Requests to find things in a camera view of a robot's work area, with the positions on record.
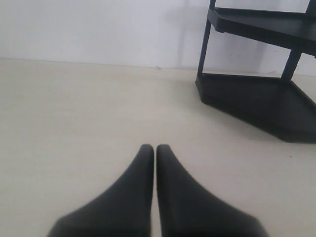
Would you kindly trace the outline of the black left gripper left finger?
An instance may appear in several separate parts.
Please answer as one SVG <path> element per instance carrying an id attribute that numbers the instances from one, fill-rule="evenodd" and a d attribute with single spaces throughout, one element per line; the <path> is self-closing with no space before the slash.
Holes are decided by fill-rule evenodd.
<path id="1" fill-rule="evenodd" d="M 56 221 L 50 237 L 149 237 L 154 149 L 140 147 L 125 172 L 100 196 Z"/>

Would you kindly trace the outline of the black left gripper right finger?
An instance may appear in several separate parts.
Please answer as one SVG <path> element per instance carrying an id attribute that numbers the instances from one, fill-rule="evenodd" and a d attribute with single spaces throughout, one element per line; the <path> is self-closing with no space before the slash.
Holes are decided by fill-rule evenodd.
<path id="1" fill-rule="evenodd" d="M 158 145 L 157 196 L 164 237 L 267 237 L 259 220 L 198 183 L 169 145 Z"/>

